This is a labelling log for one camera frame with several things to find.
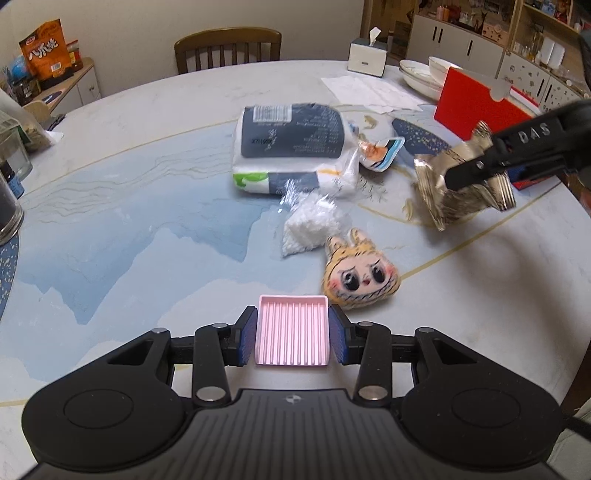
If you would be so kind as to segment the wooden shelf unit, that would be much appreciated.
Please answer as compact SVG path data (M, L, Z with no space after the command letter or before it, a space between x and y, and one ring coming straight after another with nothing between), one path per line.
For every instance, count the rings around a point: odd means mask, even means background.
M501 46L504 55L519 54L538 64L542 43L550 39L564 49L560 68L584 76L579 37L590 31L588 1L366 1L360 35L379 27L394 59L407 59L417 15L481 35Z

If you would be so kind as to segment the red white cardboard box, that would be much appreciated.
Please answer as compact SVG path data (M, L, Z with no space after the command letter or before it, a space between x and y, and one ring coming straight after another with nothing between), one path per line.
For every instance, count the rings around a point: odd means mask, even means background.
M493 137L540 116L528 112L526 103L523 95L506 82L462 69L450 69L436 107L435 120L463 141L468 141L476 125L483 121ZM491 156L491 147L482 155ZM515 177L513 180L524 182L530 179Z

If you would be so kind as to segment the gold foil packet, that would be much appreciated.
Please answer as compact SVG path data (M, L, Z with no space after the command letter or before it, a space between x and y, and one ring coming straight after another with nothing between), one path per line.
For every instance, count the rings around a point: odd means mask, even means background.
M506 173L481 183L453 190L446 184L448 170L481 156L492 146L492 131L480 121L468 141L443 150L438 155L415 155L418 191L439 231L487 208L500 212L516 206L513 187Z

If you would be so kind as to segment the white paper napkin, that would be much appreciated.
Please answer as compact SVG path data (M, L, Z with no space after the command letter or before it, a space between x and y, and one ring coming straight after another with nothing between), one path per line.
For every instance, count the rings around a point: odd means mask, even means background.
M420 111L427 103L398 84L385 80L351 75L322 78L342 105L363 106L376 113L399 110Z

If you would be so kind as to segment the navy white tissue pack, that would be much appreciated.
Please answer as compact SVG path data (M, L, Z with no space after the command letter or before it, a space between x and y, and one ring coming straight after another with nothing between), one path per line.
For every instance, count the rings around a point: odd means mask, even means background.
M318 190L335 197L356 191L361 150L356 128L338 110L317 103L254 105L235 127L232 180L253 194Z

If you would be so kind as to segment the pink ridged soap tray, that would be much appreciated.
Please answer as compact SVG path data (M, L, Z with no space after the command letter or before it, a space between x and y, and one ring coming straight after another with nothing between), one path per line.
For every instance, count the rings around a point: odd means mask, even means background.
M261 366L329 364L329 301L325 295L262 295L254 360Z

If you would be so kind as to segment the white side cabinet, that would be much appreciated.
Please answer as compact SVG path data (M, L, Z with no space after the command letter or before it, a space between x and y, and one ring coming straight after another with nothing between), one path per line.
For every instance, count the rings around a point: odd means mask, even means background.
M42 91L25 109L41 118L45 114L67 114L102 98L94 61L82 59L83 67L68 79Z

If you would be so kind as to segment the glass jar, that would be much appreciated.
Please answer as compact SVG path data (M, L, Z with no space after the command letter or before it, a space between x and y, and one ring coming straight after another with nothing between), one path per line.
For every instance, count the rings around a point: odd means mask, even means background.
M24 219L23 209L4 176L0 178L0 245L9 242Z

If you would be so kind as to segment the white bowl gold rim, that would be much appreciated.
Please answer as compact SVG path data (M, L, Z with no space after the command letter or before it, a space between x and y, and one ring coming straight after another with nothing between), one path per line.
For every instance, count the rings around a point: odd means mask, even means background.
M428 66L430 75L433 79L440 85L443 86L445 84L448 72L450 69L459 69L461 67L449 62L445 59L441 59L438 57L430 56L428 59Z

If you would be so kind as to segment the orange snack bag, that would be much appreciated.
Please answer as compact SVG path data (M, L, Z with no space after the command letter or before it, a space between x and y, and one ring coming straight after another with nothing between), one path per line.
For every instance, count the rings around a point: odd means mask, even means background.
M72 73L60 19L47 21L19 42L27 69L40 81L61 79Z

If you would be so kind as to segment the bag of white beads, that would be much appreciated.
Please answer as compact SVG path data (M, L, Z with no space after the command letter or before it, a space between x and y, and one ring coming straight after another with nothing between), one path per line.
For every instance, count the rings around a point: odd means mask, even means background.
M288 210L283 222L283 257L325 246L332 236L341 236L351 219L337 201L318 189L304 189L300 182L287 181L281 206Z

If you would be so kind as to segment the brown wooden chair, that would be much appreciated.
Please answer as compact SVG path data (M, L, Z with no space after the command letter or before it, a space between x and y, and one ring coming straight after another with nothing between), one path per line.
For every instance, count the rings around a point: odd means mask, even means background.
M279 31L263 27L228 27L204 30L185 36L174 44L179 75L193 71L280 60Z

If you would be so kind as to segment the small cartoon snack pouch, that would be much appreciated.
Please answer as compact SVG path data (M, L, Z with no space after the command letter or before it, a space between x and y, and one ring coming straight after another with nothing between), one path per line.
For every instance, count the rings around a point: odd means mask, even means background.
M398 153L405 145L404 137L392 137L372 143L368 140L359 141L361 150L361 165L366 169L383 173L396 160Z

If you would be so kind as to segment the yellow plush doll face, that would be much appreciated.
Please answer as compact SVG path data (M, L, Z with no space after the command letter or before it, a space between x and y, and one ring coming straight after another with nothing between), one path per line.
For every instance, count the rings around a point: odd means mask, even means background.
M348 240L330 237L325 250L322 293L343 310L373 305L393 296L401 286L397 267L360 229L349 230Z

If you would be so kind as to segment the green white tissue box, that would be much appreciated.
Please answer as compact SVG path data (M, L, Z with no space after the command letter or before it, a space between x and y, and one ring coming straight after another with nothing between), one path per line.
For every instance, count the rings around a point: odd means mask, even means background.
M378 41L381 32L379 27L374 27L368 38L358 38L349 44L349 71L373 77L384 75L388 50L386 44Z

